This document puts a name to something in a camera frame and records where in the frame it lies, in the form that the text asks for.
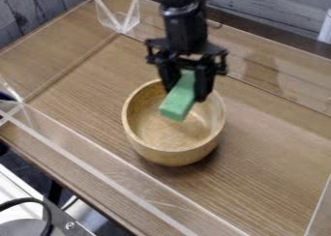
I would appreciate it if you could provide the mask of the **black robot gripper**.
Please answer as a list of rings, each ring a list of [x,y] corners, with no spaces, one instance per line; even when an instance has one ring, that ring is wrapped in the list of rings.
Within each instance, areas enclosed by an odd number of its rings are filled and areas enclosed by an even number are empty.
[[[164,38],[147,39],[145,60],[156,65],[165,92],[175,87],[181,72],[176,64],[195,67],[193,94],[204,102],[213,90],[216,74],[228,73],[227,49],[208,42],[207,14],[203,2],[181,7],[160,6],[164,21]]]

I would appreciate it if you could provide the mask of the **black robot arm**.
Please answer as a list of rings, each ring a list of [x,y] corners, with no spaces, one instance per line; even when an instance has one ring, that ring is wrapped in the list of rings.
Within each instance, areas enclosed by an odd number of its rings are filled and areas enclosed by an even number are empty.
[[[216,75],[228,74],[228,50],[208,41],[205,0],[159,0],[164,38],[147,39],[145,61],[157,68],[167,92],[180,80],[181,70],[193,73],[193,100],[204,102]]]

